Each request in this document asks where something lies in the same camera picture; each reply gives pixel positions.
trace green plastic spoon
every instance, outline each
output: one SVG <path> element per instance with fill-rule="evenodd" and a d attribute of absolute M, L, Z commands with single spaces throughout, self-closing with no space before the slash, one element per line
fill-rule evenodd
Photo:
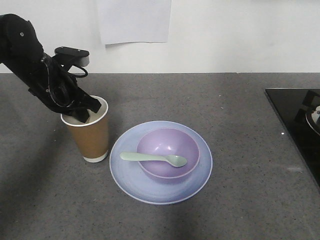
<path fill-rule="evenodd" d="M 138 152 L 128 152 L 123 151 L 120 153 L 120 158 L 126 161 L 164 161 L 171 164 L 174 167 L 182 167 L 187 164 L 187 159 L 183 156 L 177 155 L 167 155 L 167 156 L 159 156 L 152 154 L 144 154 Z"/>

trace black robotic arm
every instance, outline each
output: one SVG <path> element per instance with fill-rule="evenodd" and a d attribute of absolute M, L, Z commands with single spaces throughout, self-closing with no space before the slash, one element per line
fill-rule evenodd
<path fill-rule="evenodd" d="M 0 15 L 0 64 L 3 63 L 29 87 L 50 110 L 85 123 L 88 110 L 97 112 L 101 104 L 78 87 L 77 79 L 88 75 L 85 50 L 58 47 L 55 56 L 44 52 L 30 21 L 15 14 Z M 76 66 L 83 75 L 68 72 Z"/>

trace cup rim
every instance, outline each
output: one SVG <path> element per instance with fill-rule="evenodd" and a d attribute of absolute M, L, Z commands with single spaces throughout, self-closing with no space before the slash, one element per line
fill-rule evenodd
<path fill-rule="evenodd" d="M 90 95 L 90 97 L 92 97 L 92 98 L 94 98 L 94 99 L 97 99 L 97 100 L 101 100 L 101 101 L 104 102 L 105 105 L 106 105 L 106 109 L 105 109 L 104 113 L 103 113 L 98 119 L 94 120 L 93 122 L 89 122 L 89 123 L 72 124 L 72 123 L 67 122 L 67 121 L 64 119 L 64 116 L 66 116 L 66 115 L 63 114 L 63 113 L 61 113 L 61 114 L 60 114 L 60 118 L 61 118 L 62 122 L 64 122 L 64 123 L 65 123 L 66 125 L 68 125 L 68 126 L 78 127 L 78 128 L 79 128 L 79 127 L 87 127 L 87 126 L 90 126 L 90 125 L 93 125 L 93 124 L 99 122 L 99 121 L 107 114 L 107 112 L 108 112 L 108 110 L 109 110 L 109 105 L 108 105 L 107 101 L 106 101 L 105 99 L 103 99 L 102 97 L 100 97 L 100 96 Z"/>

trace induction cooktop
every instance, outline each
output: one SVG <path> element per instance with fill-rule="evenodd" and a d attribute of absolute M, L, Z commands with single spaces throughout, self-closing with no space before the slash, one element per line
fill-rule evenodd
<path fill-rule="evenodd" d="M 267 88 L 265 92 L 320 186 L 320 89 Z"/>

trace paper sheet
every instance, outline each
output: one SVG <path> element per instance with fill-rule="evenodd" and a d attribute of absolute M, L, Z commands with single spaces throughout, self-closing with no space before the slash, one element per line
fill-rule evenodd
<path fill-rule="evenodd" d="M 97 0 L 103 44 L 168 41 L 172 0 Z"/>

